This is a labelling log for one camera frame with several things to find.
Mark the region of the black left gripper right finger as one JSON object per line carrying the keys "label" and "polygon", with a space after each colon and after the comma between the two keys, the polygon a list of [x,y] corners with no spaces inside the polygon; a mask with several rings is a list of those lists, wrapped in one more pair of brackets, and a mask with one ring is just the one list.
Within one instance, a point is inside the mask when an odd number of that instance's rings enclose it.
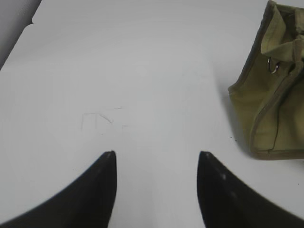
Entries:
{"label": "black left gripper right finger", "polygon": [[248,187],[212,153],[199,154],[197,195],[207,228],[302,228],[303,219]]}

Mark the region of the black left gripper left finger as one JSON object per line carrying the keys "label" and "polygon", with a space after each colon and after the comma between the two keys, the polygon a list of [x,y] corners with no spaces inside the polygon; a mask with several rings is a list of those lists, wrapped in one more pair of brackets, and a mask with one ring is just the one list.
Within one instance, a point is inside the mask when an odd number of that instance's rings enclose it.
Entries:
{"label": "black left gripper left finger", "polygon": [[114,151],[104,152],[70,185],[2,228],[106,228],[117,191]]}

